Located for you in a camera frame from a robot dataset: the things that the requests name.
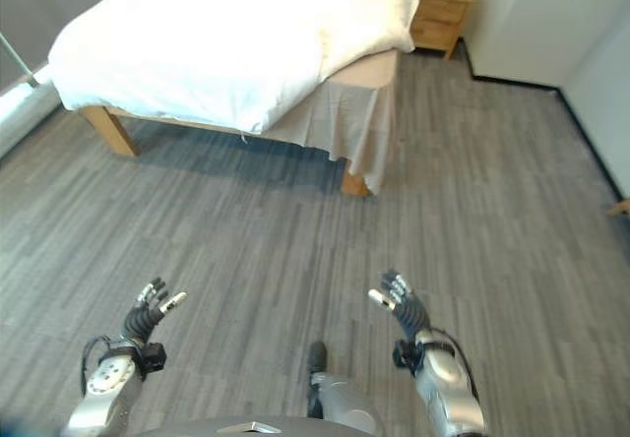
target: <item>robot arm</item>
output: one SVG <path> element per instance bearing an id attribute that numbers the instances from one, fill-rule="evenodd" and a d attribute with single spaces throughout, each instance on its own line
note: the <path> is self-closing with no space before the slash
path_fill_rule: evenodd
<path id="1" fill-rule="evenodd" d="M 159 292 L 164 286 L 157 279 L 144 287 L 125 318 L 120 340 L 112 343 L 102 338 L 108 351 L 86 383 L 85 360 L 94 342 L 87 345 L 82 364 L 84 398 L 62 436 L 109 437 L 124 432 L 129 411 L 142 391 L 142 382 L 148 373 L 161 370 L 166 362 L 161 343 L 149 343 L 149 337 L 159 321 L 186 298 L 186 293 L 180 292 L 159 305 L 168 296 L 166 291 Z"/>
<path id="2" fill-rule="evenodd" d="M 435 435 L 487 435 L 473 376 L 457 342 L 431 327 L 423 304 L 398 273 L 385 274 L 382 285 L 386 292 L 371 289 L 369 296 L 403 327 L 407 340 L 397 342 L 394 361 L 414 377 Z"/>

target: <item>gray carpet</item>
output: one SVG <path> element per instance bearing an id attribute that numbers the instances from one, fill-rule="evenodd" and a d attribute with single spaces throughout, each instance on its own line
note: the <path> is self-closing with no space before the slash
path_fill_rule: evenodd
<path id="1" fill-rule="evenodd" d="M 316 150 L 125 121 L 113 155 L 59 110 L 0 168 L 0 409 L 61 426 L 83 343 L 162 276 L 188 301 L 155 333 L 130 432 L 302 415 L 304 353 L 370 396 L 391 436 L 429 435 L 401 333 L 368 303 L 389 267 L 456 335 L 493 435 L 627 435 L 630 236 L 554 94 L 474 82 L 461 54 L 405 55 L 400 140 L 378 198 L 344 198 Z"/>

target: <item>bed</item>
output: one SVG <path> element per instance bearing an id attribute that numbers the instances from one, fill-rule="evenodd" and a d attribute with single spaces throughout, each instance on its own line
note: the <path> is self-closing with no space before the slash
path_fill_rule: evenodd
<path id="1" fill-rule="evenodd" d="M 325 150 L 347 159 L 344 192 L 377 194 L 417 3 L 104 0 L 60 33 L 52 79 L 119 154 L 139 152 L 118 117 L 157 120 Z"/>

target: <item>black baseboard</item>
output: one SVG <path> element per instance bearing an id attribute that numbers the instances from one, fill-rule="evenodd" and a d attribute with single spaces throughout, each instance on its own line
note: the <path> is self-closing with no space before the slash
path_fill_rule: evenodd
<path id="1" fill-rule="evenodd" d="M 550 85 L 539 85 L 537 83 L 527 83 L 525 81 L 508 80 L 504 78 L 493 78 L 489 76 L 478 76 L 474 73 L 473 62 L 471 61 L 471 56 L 469 54 L 469 49 L 466 45 L 466 41 L 460 37 L 459 43 L 464 49 L 464 55 L 466 57 L 466 62 L 469 65 L 469 72 L 471 73 L 472 79 L 476 81 L 484 81 L 488 83 L 500 83 L 503 85 L 520 86 L 522 88 L 532 88 L 535 90 L 556 92 L 558 95 L 558 99 L 560 100 L 562 105 L 564 105 L 564 108 L 569 114 L 570 119 L 573 122 L 573 126 L 575 127 L 576 131 L 580 135 L 580 138 L 582 139 L 584 144 L 589 148 L 589 151 L 591 152 L 591 156 L 593 157 L 593 160 L 595 161 L 596 165 L 598 166 L 599 171 L 601 172 L 601 176 L 603 176 L 603 179 L 606 180 L 606 183 L 610 187 L 610 191 L 612 191 L 612 194 L 614 195 L 617 201 L 621 201 L 623 199 L 623 194 L 621 193 L 619 186 L 617 185 L 614 178 L 610 174 L 610 171 L 608 170 L 605 163 L 603 162 L 603 159 L 601 159 L 601 156 L 599 156 L 598 149 L 596 149 L 595 145 L 593 145 L 593 142 L 589 138 L 589 135 L 584 130 L 584 126 L 582 125 L 582 122 L 580 122 L 580 119 L 578 118 L 577 114 L 573 110 L 573 107 L 571 107 L 571 104 L 569 103 L 566 96 L 564 95 L 564 92 L 560 88 L 556 86 L 550 86 Z"/>

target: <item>nightstand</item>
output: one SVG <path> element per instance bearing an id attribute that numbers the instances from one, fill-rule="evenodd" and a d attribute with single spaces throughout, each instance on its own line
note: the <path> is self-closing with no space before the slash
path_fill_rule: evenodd
<path id="1" fill-rule="evenodd" d="M 474 0 L 420 0 L 411 23 L 415 46 L 443 50 L 448 60 L 455 49 L 466 13 Z"/>

